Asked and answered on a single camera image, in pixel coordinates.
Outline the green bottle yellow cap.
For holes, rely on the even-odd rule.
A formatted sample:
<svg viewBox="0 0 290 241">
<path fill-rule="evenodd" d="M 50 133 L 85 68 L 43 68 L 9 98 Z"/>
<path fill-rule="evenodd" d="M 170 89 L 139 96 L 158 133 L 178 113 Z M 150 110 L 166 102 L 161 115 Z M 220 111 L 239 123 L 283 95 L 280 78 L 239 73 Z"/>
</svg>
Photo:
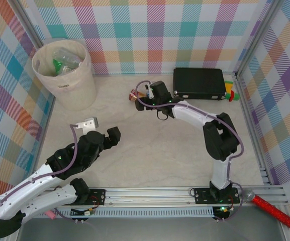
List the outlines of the green bottle yellow cap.
<svg viewBox="0 0 290 241">
<path fill-rule="evenodd" d="M 53 66 L 55 68 L 55 72 L 58 75 L 61 71 L 62 63 L 57 61 L 56 59 L 52 60 Z"/>
</svg>

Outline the cream round waste bin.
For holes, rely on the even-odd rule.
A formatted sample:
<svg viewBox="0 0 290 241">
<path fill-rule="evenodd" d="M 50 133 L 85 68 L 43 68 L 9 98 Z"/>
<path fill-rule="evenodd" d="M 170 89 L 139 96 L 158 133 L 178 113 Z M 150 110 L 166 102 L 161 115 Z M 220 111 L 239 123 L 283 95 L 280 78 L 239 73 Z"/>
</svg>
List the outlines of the cream round waste bin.
<svg viewBox="0 0 290 241">
<path fill-rule="evenodd" d="M 77 56 L 81 62 L 67 73 L 57 74 L 53 60 L 58 50 Z M 83 110 L 93 104 L 96 88 L 87 48 L 73 40 L 59 40 L 44 45 L 35 53 L 32 68 L 40 82 L 67 110 Z"/>
</svg>

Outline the black hard case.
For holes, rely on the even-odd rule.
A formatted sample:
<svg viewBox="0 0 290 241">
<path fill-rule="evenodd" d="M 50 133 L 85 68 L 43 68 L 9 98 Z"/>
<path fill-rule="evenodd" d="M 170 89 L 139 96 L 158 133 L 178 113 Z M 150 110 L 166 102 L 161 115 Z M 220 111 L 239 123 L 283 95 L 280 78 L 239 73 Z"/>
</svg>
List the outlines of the black hard case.
<svg viewBox="0 0 290 241">
<path fill-rule="evenodd" d="M 173 93 L 184 99 L 222 100 L 226 96 L 223 71 L 212 68 L 174 68 Z"/>
</svg>

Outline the red green toy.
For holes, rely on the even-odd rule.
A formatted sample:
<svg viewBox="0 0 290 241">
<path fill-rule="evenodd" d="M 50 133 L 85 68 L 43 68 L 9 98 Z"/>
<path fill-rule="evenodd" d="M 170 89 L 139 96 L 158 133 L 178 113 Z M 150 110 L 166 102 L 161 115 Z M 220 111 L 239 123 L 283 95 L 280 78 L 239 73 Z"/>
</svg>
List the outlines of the red green toy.
<svg viewBox="0 0 290 241">
<path fill-rule="evenodd" d="M 226 94 L 225 99 L 227 99 L 229 102 L 238 101 L 240 99 L 240 95 L 231 90 Z"/>
</svg>

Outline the red glitter toy microphone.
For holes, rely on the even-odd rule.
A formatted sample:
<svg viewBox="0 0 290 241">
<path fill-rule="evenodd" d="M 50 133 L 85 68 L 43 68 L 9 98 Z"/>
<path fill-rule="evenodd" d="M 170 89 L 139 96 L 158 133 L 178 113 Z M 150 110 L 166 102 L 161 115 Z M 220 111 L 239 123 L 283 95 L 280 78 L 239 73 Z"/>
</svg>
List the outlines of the red glitter toy microphone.
<svg viewBox="0 0 290 241">
<path fill-rule="evenodd" d="M 261 208 L 263 211 L 270 214 L 272 217 L 277 219 L 280 223 L 284 224 L 290 228 L 290 216 L 280 211 L 274 205 L 270 204 L 265 199 L 261 198 L 259 195 L 255 194 L 253 191 L 249 191 L 246 194 L 246 200 L 248 202 L 254 203 L 256 206 Z"/>
</svg>

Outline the aluminium side rail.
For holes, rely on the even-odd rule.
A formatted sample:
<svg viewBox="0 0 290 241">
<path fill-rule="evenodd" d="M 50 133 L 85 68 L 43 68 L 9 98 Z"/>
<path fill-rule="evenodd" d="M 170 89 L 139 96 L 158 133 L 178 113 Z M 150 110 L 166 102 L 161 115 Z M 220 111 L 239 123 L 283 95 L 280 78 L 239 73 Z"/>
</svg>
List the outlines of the aluminium side rail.
<svg viewBox="0 0 290 241">
<path fill-rule="evenodd" d="M 42 136 L 41 136 L 41 140 L 40 140 L 40 146 L 39 146 L 39 149 L 38 149 L 38 152 L 37 152 L 35 163 L 34 163 L 34 166 L 33 166 L 32 170 L 31 170 L 32 173 L 34 173 L 38 169 L 39 159 L 40 159 L 40 156 L 41 156 L 41 153 L 42 153 L 43 144 L 44 144 L 44 141 L 45 141 L 45 138 L 46 138 L 47 129 L 48 129 L 48 126 L 49 126 L 49 123 L 50 123 L 50 119 L 51 119 L 51 116 L 52 116 L 52 112 L 53 112 L 53 109 L 54 109 L 55 102 L 56 102 L 56 97 L 53 97 L 53 99 L 51 101 L 51 104 L 50 104 L 49 112 L 48 112 L 48 115 L 47 115 L 47 118 L 46 118 L 45 127 L 44 127 L 43 132 L 42 132 Z"/>
<path fill-rule="evenodd" d="M 248 101 L 246 99 L 242 84 L 240 82 L 240 78 L 238 75 L 235 75 L 234 79 L 234 86 L 237 90 L 238 94 L 240 95 L 240 105 L 242 108 L 243 116 L 246 122 L 246 126 L 248 129 L 249 137 L 253 146 L 253 151 L 256 157 L 256 161 L 258 163 L 261 177 L 263 180 L 264 185 L 272 185 L 272 177 L 271 173 L 268 172 L 267 162 L 265 160 L 264 151 L 262 149 L 261 143 L 257 136 L 257 130 L 254 124 L 254 120 L 252 114 L 250 112 Z"/>
</svg>

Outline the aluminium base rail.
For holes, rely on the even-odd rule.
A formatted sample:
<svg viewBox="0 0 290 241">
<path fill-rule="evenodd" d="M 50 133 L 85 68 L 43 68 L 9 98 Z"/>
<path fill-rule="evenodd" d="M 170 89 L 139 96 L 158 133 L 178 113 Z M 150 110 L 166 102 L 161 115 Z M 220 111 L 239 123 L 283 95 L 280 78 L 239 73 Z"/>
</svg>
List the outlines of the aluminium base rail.
<svg viewBox="0 0 290 241">
<path fill-rule="evenodd" d="M 94 189 L 105 191 L 104 204 L 100 207 L 181 207 L 181 206 L 220 206 L 237 207 L 240 203 L 250 204 L 246 194 L 253 191 L 261 198 L 273 205 L 286 205 L 287 196 L 281 186 L 252 186 L 244 191 L 235 189 L 232 194 L 226 195 L 220 201 L 215 201 L 208 188 L 106 188 Z M 34 210 L 51 209 L 62 205 L 91 207 L 92 205 L 74 205 L 77 199 L 76 190 L 70 184 L 46 190 L 40 194 L 29 196 L 26 191 L 20 190 L 13 194 L 6 202 L 6 206 L 18 211 L 21 208 Z"/>
</svg>

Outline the aluminium frame post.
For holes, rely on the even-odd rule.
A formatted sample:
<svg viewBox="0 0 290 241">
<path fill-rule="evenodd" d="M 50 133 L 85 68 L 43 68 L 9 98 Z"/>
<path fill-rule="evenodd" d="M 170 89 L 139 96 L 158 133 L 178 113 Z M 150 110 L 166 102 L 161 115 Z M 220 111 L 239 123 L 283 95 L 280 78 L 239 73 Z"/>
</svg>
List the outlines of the aluminium frame post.
<svg viewBox="0 0 290 241">
<path fill-rule="evenodd" d="M 33 44 L 40 48 L 44 45 L 42 39 L 40 38 L 37 30 L 35 29 L 30 17 L 28 16 L 25 8 L 22 6 L 20 0 L 12 0 L 14 8 L 17 11 L 17 14 L 19 16 L 19 19 L 21 23 L 23 24 L 26 32 L 28 33 L 28 36 L 31 38 Z"/>
<path fill-rule="evenodd" d="M 282 6 L 284 0 L 260 0 L 258 7 L 254 11 L 251 22 L 247 28 L 249 36 L 240 47 L 240 56 L 235 64 L 233 73 L 235 76 L 241 75 L 247 68 L 260 41 L 264 38 L 276 13 Z"/>
</svg>

